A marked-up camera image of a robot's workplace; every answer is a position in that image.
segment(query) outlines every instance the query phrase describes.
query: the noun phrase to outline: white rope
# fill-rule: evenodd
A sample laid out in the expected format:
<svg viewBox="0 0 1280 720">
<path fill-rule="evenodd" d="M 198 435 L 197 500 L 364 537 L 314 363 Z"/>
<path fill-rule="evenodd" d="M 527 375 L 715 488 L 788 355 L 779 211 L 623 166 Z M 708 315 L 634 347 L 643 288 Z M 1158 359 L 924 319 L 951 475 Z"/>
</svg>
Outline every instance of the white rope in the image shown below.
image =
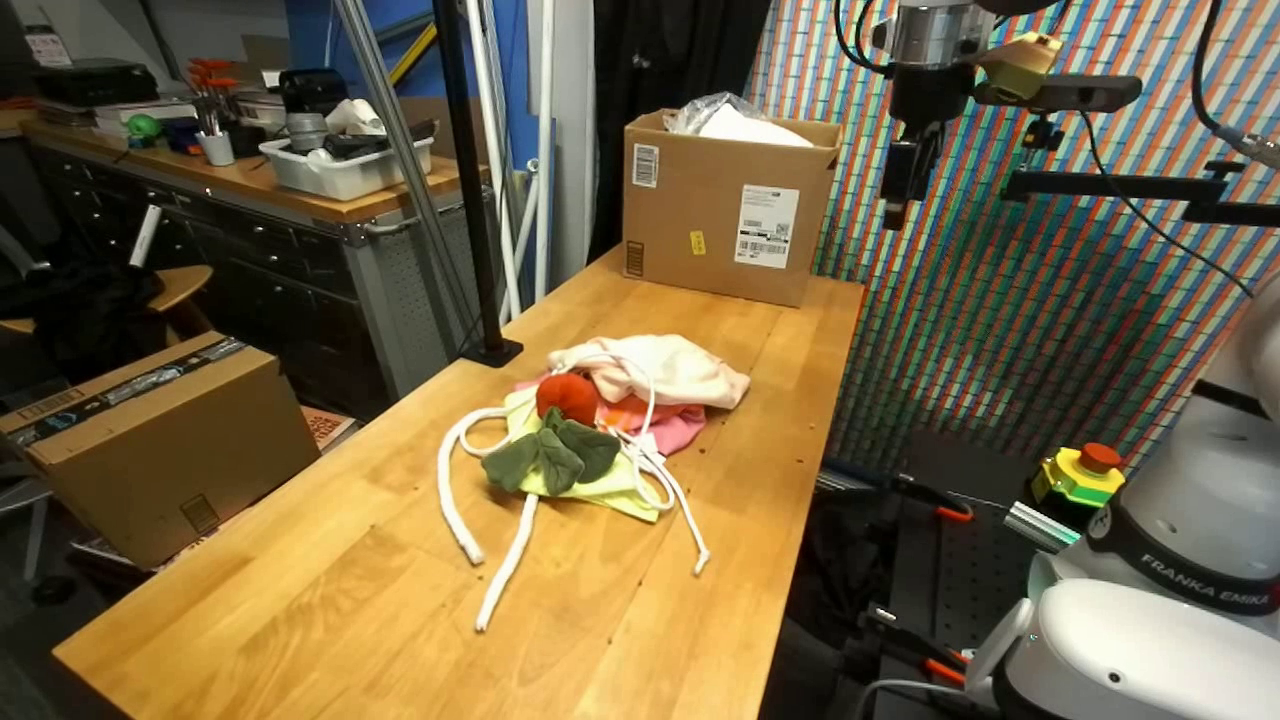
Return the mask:
<svg viewBox="0 0 1280 720">
<path fill-rule="evenodd" d="M 456 445 L 463 445 L 466 427 L 478 423 L 478 420 L 493 420 L 493 417 L 502 417 L 502 409 L 477 409 L 466 411 L 463 420 L 456 420 L 441 450 L 437 450 L 437 496 L 441 496 L 441 514 L 444 514 L 444 523 L 450 532 L 450 541 L 463 547 L 466 566 L 485 566 L 485 547 L 478 541 L 470 537 L 463 514 L 456 514 L 456 500 L 450 500 L 450 482 L 448 482 L 448 455 Z"/>
<path fill-rule="evenodd" d="M 522 496 L 516 541 L 507 546 L 502 566 L 495 570 L 495 578 L 493 578 L 488 587 L 485 587 L 485 603 L 478 603 L 478 611 L 477 611 L 477 631 L 488 631 L 493 611 L 495 611 L 495 603 L 502 600 L 513 578 L 516 578 L 516 570 L 520 570 L 520 562 L 522 562 L 522 547 L 527 547 L 527 541 L 531 541 L 531 522 L 534 522 L 534 496 Z"/>
<path fill-rule="evenodd" d="M 648 475 L 657 475 L 657 482 L 663 486 L 668 500 L 676 496 L 681 515 L 684 515 L 684 529 L 689 529 L 692 547 L 696 547 L 692 578 L 700 578 L 700 573 L 710 566 L 710 547 L 708 547 L 708 541 L 705 541 L 705 529 L 700 529 L 696 515 L 692 515 L 692 503 L 689 503 L 681 482 L 668 472 L 668 461 L 663 461 L 663 454 L 657 450 L 657 439 L 652 439 L 652 432 L 648 432 L 652 411 L 657 411 L 657 387 L 652 387 L 652 384 L 643 384 L 643 387 L 648 387 L 643 423 L 638 423 L 634 435 L 623 435 L 623 450 L 632 450 L 627 455 L 634 461 L 638 472 L 648 472 Z"/>
<path fill-rule="evenodd" d="M 951 684 L 924 684 L 924 681 L 894 681 L 894 675 L 884 675 L 884 681 L 873 681 L 854 706 L 853 706 L 853 720 L 867 720 L 876 718 L 876 693 L 924 693 L 924 695 L 963 695 L 959 689 Z"/>
</svg>

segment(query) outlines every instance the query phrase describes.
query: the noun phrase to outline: drawer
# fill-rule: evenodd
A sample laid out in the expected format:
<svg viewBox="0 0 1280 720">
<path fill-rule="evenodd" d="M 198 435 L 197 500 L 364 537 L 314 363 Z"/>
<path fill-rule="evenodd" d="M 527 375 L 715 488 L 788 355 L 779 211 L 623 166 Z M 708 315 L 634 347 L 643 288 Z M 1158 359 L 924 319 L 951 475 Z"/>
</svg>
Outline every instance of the drawer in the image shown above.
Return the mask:
<svg viewBox="0 0 1280 720">
<path fill-rule="evenodd" d="M 76 240 L 85 240 L 86 254 L 103 254 L 111 261 L 127 261 L 135 229 L 115 222 L 111 211 L 101 211 L 97 205 L 70 205 L 66 216 L 76 223 Z"/>
<path fill-rule="evenodd" d="M 188 223 L 163 211 L 151 235 L 148 269 L 176 269 L 176 264 L 204 264 L 204 254 L 190 240 Z"/>
<path fill-rule="evenodd" d="M 208 257 L 226 257 L 289 281 L 307 281 L 307 264 L 291 244 L 289 223 L 255 222 L 255 216 L 208 210 L 208 205 L 188 211 L 188 222 Z"/>
<path fill-rule="evenodd" d="M 140 200 L 158 205 L 163 211 L 190 211 L 198 205 L 198 196 L 163 185 L 140 185 Z"/>
<path fill-rule="evenodd" d="M 356 299 L 356 281 L 339 240 L 291 229 L 291 244 L 307 264 L 307 284 Z"/>
<path fill-rule="evenodd" d="M 101 167 L 101 166 L 85 166 L 85 175 L 101 191 L 120 191 L 120 196 L 131 196 L 131 200 L 140 200 L 140 191 L 145 191 L 145 185 L 135 175 L 124 175 L 124 171 L 111 171 L 111 167 Z"/>
<path fill-rule="evenodd" d="M 30 152 L 49 185 L 91 185 L 91 167 L 76 156 Z"/>
<path fill-rule="evenodd" d="M 54 200 L 65 205 L 65 210 L 70 210 L 70 211 L 86 211 L 86 210 L 101 210 L 101 200 L 97 200 L 97 191 L 91 191 L 91 185 L 58 185 L 54 188 Z"/>
<path fill-rule="evenodd" d="M 204 311 L 210 330 L 242 338 L 268 354 L 307 338 L 314 319 L 307 288 L 294 288 L 235 261 L 221 261 L 210 269 Z"/>
<path fill-rule="evenodd" d="M 120 188 L 91 188 L 91 200 L 103 216 L 111 216 L 120 229 L 140 229 L 145 223 L 145 196 L 135 191 L 120 191 Z"/>
<path fill-rule="evenodd" d="M 225 261 L 198 308 L 210 330 L 273 354 L 305 406 L 361 420 L 390 406 L 361 304 Z"/>
</svg>

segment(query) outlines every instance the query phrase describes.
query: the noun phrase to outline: metal pole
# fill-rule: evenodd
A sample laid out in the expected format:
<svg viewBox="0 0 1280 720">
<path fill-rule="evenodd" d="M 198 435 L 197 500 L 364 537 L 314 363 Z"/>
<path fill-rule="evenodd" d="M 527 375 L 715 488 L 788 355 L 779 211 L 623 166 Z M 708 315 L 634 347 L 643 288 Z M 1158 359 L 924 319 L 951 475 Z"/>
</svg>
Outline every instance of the metal pole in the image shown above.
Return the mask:
<svg viewBox="0 0 1280 720">
<path fill-rule="evenodd" d="M 388 128 L 388 144 L 404 167 L 404 185 L 408 185 L 408 200 L 411 200 L 408 249 L 411 249 L 411 261 L 416 261 L 416 272 L 418 272 L 429 297 L 437 299 L 441 291 L 437 291 L 433 277 L 441 277 L 441 272 L 448 277 L 450 264 L 448 264 L 448 249 L 437 249 L 441 269 L 433 269 L 433 257 L 429 257 L 433 240 L 444 244 L 444 229 L 441 229 L 441 216 L 437 216 L 437 205 L 429 191 L 429 175 L 416 160 L 411 133 L 398 114 L 398 98 L 388 79 L 388 65 L 385 65 L 385 54 L 378 54 L 376 31 L 367 23 L 364 0 L 333 0 L 333 9 L 352 39 L 361 76 L 364 76 L 370 106 Z M 433 311 L 437 311 L 441 341 L 444 341 L 448 355 L 460 355 L 456 324 L 444 315 L 444 308 L 433 304 Z"/>
<path fill-rule="evenodd" d="M 545 299 L 547 297 L 547 257 L 550 257 L 550 205 L 554 205 L 554 114 L 550 114 L 550 65 L 554 65 L 554 0 L 538 0 L 538 79 L 534 79 L 534 244 L 531 244 L 531 297 Z"/>
<path fill-rule="evenodd" d="M 478 291 L 478 330 L 485 330 L 470 359 L 507 363 L 520 354 L 520 345 L 502 341 L 499 315 L 495 315 L 495 281 L 493 281 L 495 272 L 493 272 L 477 133 L 470 133 L 470 107 L 466 107 L 470 101 L 466 101 L 466 76 L 463 76 L 463 43 L 456 31 L 456 0 L 437 0 L 437 31 L 441 31 L 448 121 L 450 121 L 450 152 L 456 152 L 456 167 L 463 180 L 463 211 L 466 211 L 477 291 Z"/>
<path fill-rule="evenodd" d="M 495 56 L 488 56 L 493 17 L 478 13 L 478 0 L 466 0 L 466 31 L 470 31 L 470 62 L 478 86 L 478 121 L 485 121 L 485 147 L 488 147 L 488 185 L 495 210 L 495 240 L 502 257 L 502 315 L 516 319 L 520 308 L 520 281 L 516 281 L 516 235 L 513 235 L 513 205 L 507 205 L 507 135 L 499 133 L 495 101 L 502 86 L 495 86 Z"/>
<path fill-rule="evenodd" d="M 158 31 L 158 23 L 155 23 L 151 0 L 140 0 L 140 9 L 145 9 L 145 22 L 148 22 L 151 39 L 155 39 L 155 48 L 158 48 L 158 62 L 163 62 L 166 79 L 184 79 L 184 69 L 176 69 L 171 48 L 166 48 L 166 39 L 163 39 L 163 31 Z"/>
</svg>

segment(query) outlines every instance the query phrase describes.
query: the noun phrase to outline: wooden tabletop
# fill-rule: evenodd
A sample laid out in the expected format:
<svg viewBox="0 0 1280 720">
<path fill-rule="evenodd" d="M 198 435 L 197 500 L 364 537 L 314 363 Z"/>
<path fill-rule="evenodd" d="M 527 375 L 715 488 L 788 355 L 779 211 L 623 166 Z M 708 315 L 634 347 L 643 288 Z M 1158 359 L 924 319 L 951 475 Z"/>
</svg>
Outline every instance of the wooden tabletop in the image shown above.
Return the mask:
<svg viewBox="0 0 1280 720">
<path fill-rule="evenodd" d="M 148 311 L 163 315 L 176 304 L 190 299 L 210 281 L 210 269 L 208 264 L 158 269 L 155 281 L 158 281 L 158 291 L 148 299 Z M 34 319 L 0 319 L 0 330 L 30 338 Z"/>
<path fill-rule="evenodd" d="M 522 345 L 507 367 L 444 367 L 54 658 L 127 718 L 757 718 L 861 304 L 836 281 L 813 281 L 805 308 L 663 288 L 611 254 L 507 330 Z M 477 635 L 520 503 L 456 454 L 450 488 L 488 547 L 466 570 L 437 503 L 444 427 L 538 375 L 550 347 L 638 333 L 750 375 L 672 455 L 708 573 L 692 578 L 681 515 L 545 503 Z"/>
<path fill-rule="evenodd" d="M 179 156 L 166 147 L 124 147 L 124 144 L 111 144 L 86 128 L 54 128 L 42 121 L 29 121 L 24 135 L 34 147 L 70 152 L 70 156 L 85 156 L 85 160 L 97 160 L 97 166 L 107 166 L 120 171 L 176 180 L 176 185 L 188 185 L 190 191 L 204 191 L 204 196 L 225 191 L 225 196 L 241 196 L 248 205 L 278 210 L 278 211 L 305 211 L 305 216 L 314 216 L 326 223 L 364 223 L 364 222 L 376 222 L 388 211 L 411 216 L 404 185 L 385 188 L 385 191 L 367 191 L 356 200 L 323 200 L 323 196 L 278 188 L 273 175 L 273 166 L 263 156 L 248 156 L 226 167 L 210 167 L 204 160 L 190 160 L 190 156 Z M 433 156 L 429 188 L 450 191 L 456 188 L 456 160 Z"/>
<path fill-rule="evenodd" d="M 30 107 L 7 107 L 7 106 L 0 106 L 0 140 L 24 135 L 24 125 L 29 125 L 30 116 L 34 116 Z"/>
</svg>

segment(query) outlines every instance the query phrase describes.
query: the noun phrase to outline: cardboard box on floor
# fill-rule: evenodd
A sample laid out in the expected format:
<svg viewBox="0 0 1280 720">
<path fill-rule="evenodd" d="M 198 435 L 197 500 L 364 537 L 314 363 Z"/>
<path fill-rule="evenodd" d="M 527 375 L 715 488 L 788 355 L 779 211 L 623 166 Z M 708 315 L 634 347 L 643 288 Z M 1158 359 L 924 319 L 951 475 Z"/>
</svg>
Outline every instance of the cardboard box on floor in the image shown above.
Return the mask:
<svg viewBox="0 0 1280 720">
<path fill-rule="evenodd" d="M 158 570 L 318 454 L 274 355 L 204 333 L 0 417 L 53 496 Z"/>
<path fill-rule="evenodd" d="M 813 147 L 672 135 L 668 114 L 623 128 L 623 244 L 643 281 L 799 304 L 823 229 L 836 125 L 788 125 Z"/>
</svg>

